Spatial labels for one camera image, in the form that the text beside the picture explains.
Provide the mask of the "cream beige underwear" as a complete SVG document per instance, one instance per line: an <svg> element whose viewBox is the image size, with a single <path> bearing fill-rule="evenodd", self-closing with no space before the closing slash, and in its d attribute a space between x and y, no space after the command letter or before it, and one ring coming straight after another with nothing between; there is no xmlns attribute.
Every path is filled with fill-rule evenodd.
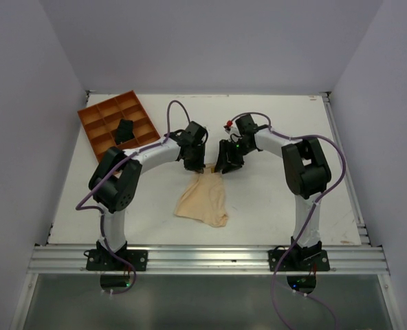
<svg viewBox="0 0 407 330"><path fill-rule="evenodd" d="M200 221L213 228L225 227L226 190L222 174L211 164L203 173L192 175L174 210L177 217Z"/></svg>

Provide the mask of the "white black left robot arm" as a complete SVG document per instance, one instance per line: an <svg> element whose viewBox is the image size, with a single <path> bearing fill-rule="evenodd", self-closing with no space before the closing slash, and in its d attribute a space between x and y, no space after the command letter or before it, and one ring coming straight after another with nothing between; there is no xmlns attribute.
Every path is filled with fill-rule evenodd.
<svg viewBox="0 0 407 330"><path fill-rule="evenodd" d="M125 210L133 201L140 176L170 162L182 161L188 171L204 171L208 131L192 121L185 129L140 148L111 147L98 164L88 187L100 212L100 238L96 248L85 252L89 271L131 270L137 260L127 250Z"/></svg>

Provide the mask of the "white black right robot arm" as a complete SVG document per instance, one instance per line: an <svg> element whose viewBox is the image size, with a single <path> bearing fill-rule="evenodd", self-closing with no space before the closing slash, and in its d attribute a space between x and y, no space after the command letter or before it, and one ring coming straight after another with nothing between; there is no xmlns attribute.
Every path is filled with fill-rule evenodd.
<svg viewBox="0 0 407 330"><path fill-rule="evenodd" d="M298 270L307 269L322 251L319 197L331 181L331 170L316 137L292 138L259 126L250 113L229 120L224 130L230 138L219 142L215 171L226 174L243 167L253 151L267 151L283 161L287 187L295 197L296 222L291 247L278 259Z"/></svg>

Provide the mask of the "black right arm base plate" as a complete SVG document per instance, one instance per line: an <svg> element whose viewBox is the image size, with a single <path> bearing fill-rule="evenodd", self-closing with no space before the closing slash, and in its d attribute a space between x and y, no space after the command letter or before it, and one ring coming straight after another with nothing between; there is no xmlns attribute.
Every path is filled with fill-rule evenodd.
<svg viewBox="0 0 407 330"><path fill-rule="evenodd" d="M273 272L280 262L281 257L284 255L285 250L269 250L268 263L269 270ZM329 264L329 257L326 250L321 250L319 254L310 257L303 257L300 253L292 250L281 262L278 267L278 272L328 272L331 270Z"/></svg>

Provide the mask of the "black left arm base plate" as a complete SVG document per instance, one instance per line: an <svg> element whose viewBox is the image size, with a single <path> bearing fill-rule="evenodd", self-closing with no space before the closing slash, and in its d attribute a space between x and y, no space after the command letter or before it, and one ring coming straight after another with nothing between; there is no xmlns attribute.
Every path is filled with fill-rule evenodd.
<svg viewBox="0 0 407 330"><path fill-rule="evenodd" d="M120 250L115 253L121 259L129 262L138 272L145 272L148 262L147 250ZM101 271L101 272L118 272L127 270L122 261L117 260L107 250L92 249L84 251L84 256L87 257L86 270Z"/></svg>

